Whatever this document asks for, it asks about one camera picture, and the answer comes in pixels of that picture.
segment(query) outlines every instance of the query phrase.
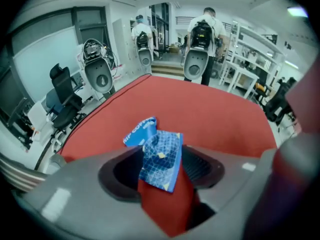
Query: blue packet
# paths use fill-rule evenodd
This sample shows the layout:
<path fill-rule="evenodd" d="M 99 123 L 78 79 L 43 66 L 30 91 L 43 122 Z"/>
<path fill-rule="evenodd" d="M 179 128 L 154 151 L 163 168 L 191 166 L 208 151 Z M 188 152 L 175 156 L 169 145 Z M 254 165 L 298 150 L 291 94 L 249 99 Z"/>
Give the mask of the blue packet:
<path fill-rule="evenodd" d="M 156 118 L 140 122 L 124 139 L 127 147 L 142 145 L 143 166 L 139 179 L 173 192 L 182 156 L 183 134 L 157 130 Z"/>

